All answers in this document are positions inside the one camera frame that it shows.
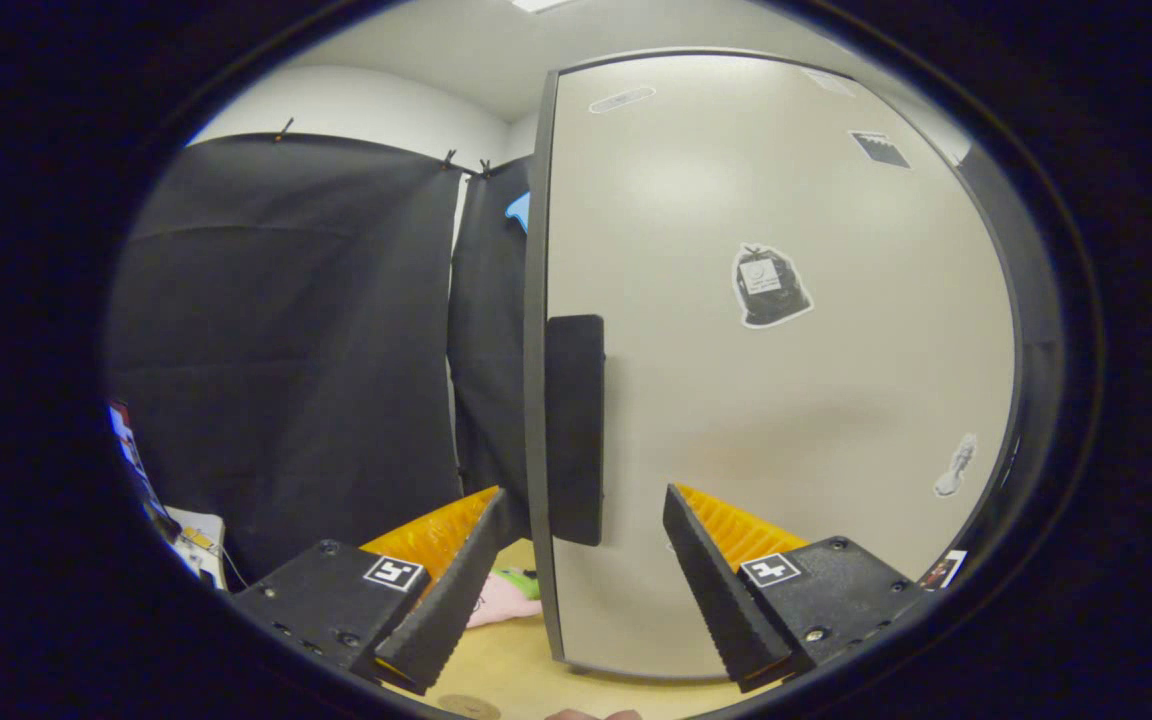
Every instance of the white wall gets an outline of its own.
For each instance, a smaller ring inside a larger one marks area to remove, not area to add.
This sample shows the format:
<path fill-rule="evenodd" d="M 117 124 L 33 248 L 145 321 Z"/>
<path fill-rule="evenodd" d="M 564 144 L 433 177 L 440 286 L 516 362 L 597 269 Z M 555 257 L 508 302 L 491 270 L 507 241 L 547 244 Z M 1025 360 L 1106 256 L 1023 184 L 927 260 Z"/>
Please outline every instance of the white wall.
<path fill-rule="evenodd" d="M 509 126 L 508 136 L 503 142 L 503 156 L 500 164 L 531 156 L 536 146 L 536 123 L 540 120 L 540 113 L 529 113 L 518 122 Z"/>
<path fill-rule="evenodd" d="M 379 142 L 479 168 L 499 164 L 509 126 L 454 94 L 391 76 L 339 65 L 289 68 L 257 82 L 221 109 L 191 141 L 242 132 L 275 132 L 296 118 L 293 132 Z"/>

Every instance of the white door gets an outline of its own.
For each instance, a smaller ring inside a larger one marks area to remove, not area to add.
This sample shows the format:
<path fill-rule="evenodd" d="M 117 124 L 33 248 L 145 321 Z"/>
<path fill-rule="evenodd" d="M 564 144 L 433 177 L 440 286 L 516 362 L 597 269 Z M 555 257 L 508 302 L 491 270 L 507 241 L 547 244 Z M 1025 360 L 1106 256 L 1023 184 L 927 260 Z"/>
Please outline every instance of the white door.
<path fill-rule="evenodd" d="M 996 252 L 927 142 L 849 79 L 673 55 L 563 74 L 550 167 L 550 316 L 607 332 L 602 544 L 554 541 L 567 660 L 723 674 L 660 524 L 672 482 L 924 574 L 995 465 L 1015 364 Z M 788 270 L 810 309 L 748 327 Z"/>

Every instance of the ceiling light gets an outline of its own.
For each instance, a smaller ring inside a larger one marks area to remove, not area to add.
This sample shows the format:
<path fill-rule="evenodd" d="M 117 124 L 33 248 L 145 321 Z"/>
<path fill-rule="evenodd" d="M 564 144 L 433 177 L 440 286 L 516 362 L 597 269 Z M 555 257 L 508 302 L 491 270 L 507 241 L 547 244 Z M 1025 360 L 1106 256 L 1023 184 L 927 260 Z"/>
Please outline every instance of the ceiling light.
<path fill-rule="evenodd" d="M 554 6 L 570 3 L 571 0 L 509 0 L 529 13 L 544 13 Z"/>

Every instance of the circular mark on table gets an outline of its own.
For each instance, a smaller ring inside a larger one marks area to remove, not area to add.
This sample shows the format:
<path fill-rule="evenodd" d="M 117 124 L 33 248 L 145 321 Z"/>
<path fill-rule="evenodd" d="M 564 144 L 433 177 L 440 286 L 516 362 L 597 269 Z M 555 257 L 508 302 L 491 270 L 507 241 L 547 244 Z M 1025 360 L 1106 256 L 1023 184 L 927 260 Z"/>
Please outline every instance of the circular mark on table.
<path fill-rule="evenodd" d="M 457 715 L 471 717 L 473 720 L 498 720 L 500 717 L 500 711 L 492 703 L 467 694 L 446 694 L 438 698 L 438 706 Z"/>

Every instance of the table surface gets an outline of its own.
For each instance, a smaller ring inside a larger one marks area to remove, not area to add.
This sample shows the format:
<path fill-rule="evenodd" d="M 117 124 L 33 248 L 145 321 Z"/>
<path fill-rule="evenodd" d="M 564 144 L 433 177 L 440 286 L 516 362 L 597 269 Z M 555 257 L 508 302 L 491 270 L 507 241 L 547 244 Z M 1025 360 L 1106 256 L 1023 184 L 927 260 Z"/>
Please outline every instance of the table surface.
<path fill-rule="evenodd" d="M 531 541 L 522 539 L 500 551 L 494 568 L 535 568 Z M 465 711 L 458 710 L 457 700 L 448 696 L 467 696 L 497 708 L 502 720 L 541 720 L 564 708 L 596 717 L 637 710 L 644 720 L 666 720 L 699 715 L 763 692 L 742 694 L 730 682 L 626 679 L 576 670 L 550 659 L 550 643 L 540 615 L 467 630 L 438 684 L 430 688 L 425 697 L 385 687 L 453 712 Z M 764 691 L 774 687 L 768 685 Z M 490 710 L 465 714 L 480 720 L 494 717 Z"/>

